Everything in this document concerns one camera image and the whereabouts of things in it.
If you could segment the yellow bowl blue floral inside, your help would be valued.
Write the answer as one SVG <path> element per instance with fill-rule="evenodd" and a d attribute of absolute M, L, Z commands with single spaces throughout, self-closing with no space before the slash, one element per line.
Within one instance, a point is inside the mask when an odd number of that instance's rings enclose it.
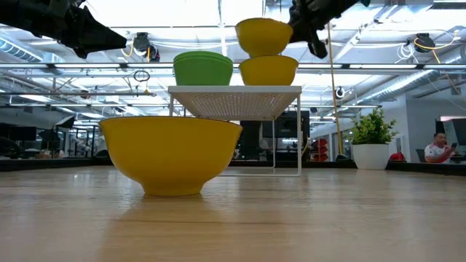
<path fill-rule="evenodd" d="M 242 20 L 235 31 L 239 46 L 250 57 L 279 55 L 293 35 L 289 24 L 265 17 Z"/>
<path fill-rule="evenodd" d="M 128 116 L 100 121 L 112 164 L 152 196 L 198 194 L 231 162 L 242 127 L 221 120 Z"/>
<path fill-rule="evenodd" d="M 291 86 L 298 67 L 297 60 L 283 55 L 253 57 L 239 64 L 243 83 L 249 86 Z"/>

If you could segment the white ceiling air duct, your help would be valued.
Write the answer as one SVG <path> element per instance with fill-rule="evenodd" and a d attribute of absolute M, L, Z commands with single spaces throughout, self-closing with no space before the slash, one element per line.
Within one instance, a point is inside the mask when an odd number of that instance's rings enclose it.
<path fill-rule="evenodd" d="M 34 51 L 22 44 L 0 36 L 0 52 L 7 53 L 27 63 L 64 63 L 65 60 L 51 52 Z"/>

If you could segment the silver ceiling duct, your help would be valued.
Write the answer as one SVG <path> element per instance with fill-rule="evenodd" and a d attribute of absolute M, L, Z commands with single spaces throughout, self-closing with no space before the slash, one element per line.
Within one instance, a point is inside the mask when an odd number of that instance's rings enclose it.
<path fill-rule="evenodd" d="M 358 98 L 357 104 L 363 104 L 370 100 L 386 100 L 394 98 L 422 85 L 433 82 L 441 76 L 439 70 L 423 70 L 411 75 L 398 76 L 373 89 L 370 94 Z"/>

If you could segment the person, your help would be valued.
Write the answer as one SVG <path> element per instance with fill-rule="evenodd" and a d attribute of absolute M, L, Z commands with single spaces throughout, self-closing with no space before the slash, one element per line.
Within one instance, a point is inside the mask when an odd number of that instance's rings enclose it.
<path fill-rule="evenodd" d="M 433 142 L 424 149 L 424 158 L 431 164 L 448 164 L 455 154 L 457 144 L 447 144 L 446 134 L 437 132 L 434 134 Z"/>

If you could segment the white robot arms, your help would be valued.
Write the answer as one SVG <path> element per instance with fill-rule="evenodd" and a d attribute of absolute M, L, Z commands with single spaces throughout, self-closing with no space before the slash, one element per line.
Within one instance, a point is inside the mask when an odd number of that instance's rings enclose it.
<path fill-rule="evenodd" d="M 84 156 L 90 154 L 92 150 L 92 141 L 88 137 L 81 137 L 80 133 L 78 136 L 71 137 L 71 150 L 74 155 Z"/>

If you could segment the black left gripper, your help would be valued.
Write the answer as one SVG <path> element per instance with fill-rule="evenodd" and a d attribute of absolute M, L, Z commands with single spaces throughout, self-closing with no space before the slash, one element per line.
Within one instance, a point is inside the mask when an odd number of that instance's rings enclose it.
<path fill-rule="evenodd" d="M 88 51 L 105 51 L 126 47 L 127 39 L 99 23 L 79 0 L 38 0 L 45 19 L 53 27 L 53 36 L 86 59 Z"/>

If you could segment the black aluminium table frame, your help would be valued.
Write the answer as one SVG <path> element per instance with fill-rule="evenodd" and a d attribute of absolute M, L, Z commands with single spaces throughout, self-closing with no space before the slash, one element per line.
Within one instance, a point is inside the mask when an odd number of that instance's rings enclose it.
<path fill-rule="evenodd" d="M 105 158 L 2 159 L 0 172 L 43 170 L 69 167 L 112 166 Z M 303 162 L 302 169 L 356 169 L 354 162 Z M 466 165 L 388 162 L 386 170 L 466 177 Z"/>

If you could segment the green plastic bowl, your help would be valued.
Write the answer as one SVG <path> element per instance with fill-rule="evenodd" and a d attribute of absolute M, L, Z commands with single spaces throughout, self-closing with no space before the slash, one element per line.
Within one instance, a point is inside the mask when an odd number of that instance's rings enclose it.
<path fill-rule="evenodd" d="M 180 60 L 180 59 L 183 59 L 185 57 L 189 57 L 189 56 L 198 56 L 198 57 L 215 57 L 215 58 L 218 58 L 218 59 L 224 59 L 224 60 L 230 60 L 230 58 L 228 58 L 227 56 L 224 56 L 220 53 L 217 53 L 217 52 L 209 52 L 209 51 L 189 51 L 189 52 L 183 52 L 179 55 L 176 55 L 173 60 L 176 61 L 176 60 Z"/>
<path fill-rule="evenodd" d="M 213 57 L 188 57 L 173 64 L 178 86 L 227 86 L 233 74 L 233 63 Z"/>

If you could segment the dark computer monitor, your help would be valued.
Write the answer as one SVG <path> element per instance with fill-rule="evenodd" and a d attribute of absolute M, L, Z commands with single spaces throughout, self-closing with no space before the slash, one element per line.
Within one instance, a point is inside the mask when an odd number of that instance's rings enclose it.
<path fill-rule="evenodd" d="M 466 146 L 466 119 L 453 119 L 451 123 L 456 142 L 460 146 Z"/>

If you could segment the red storage bins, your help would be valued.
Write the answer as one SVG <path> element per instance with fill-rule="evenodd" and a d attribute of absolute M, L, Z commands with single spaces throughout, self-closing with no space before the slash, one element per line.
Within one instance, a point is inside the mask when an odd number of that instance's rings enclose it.
<path fill-rule="evenodd" d="M 311 144 L 310 160 L 313 162 L 327 162 L 328 141 L 326 139 L 317 139 Z"/>

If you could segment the black softbox light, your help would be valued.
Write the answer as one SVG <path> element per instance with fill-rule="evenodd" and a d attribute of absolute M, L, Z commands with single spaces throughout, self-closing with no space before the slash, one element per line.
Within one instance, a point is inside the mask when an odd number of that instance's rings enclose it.
<path fill-rule="evenodd" d="M 75 115 L 67 116 L 67 117 L 61 119 L 59 122 L 57 122 L 55 124 L 55 127 L 71 129 L 74 126 L 75 119 L 76 119 Z"/>

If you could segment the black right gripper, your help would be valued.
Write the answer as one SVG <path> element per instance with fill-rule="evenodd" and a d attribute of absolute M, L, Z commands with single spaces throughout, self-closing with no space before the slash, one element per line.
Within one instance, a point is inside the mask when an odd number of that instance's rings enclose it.
<path fill-rule="evenodd" d="M 319 40 L 317 30 L 322 30 L 330 20 L 344 11 L 344 0 L 293 0 L 289 25 L 293 29 L 290 43 L 309 42 L 309 51 L 320 59 L 327 57 L 325 44 Z"/>

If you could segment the white perforated shelf riser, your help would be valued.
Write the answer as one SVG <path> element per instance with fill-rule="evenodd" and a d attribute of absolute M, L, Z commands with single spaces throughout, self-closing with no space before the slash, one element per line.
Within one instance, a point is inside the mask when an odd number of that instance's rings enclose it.
<path fill-rule="evenodd" d="M 198 118 L 225 121 L 271 121 L 296 101 L 297 173 L 302 172 L 300 86 L 169 86 L 169 115 L 179 102 Z"/>

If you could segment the green plant white pot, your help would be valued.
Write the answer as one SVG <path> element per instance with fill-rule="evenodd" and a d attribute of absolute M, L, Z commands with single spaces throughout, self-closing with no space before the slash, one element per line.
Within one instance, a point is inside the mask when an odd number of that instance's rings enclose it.
<path fill-rule="evenodd" d="M 389 144 L 398 134 L 396 120 L 385 121 L 382 108 L 374 108 L 367 115 L 352 118 L 350 141 L 352 155 L 358 169 L 384 170 L 389 160 Z"/>

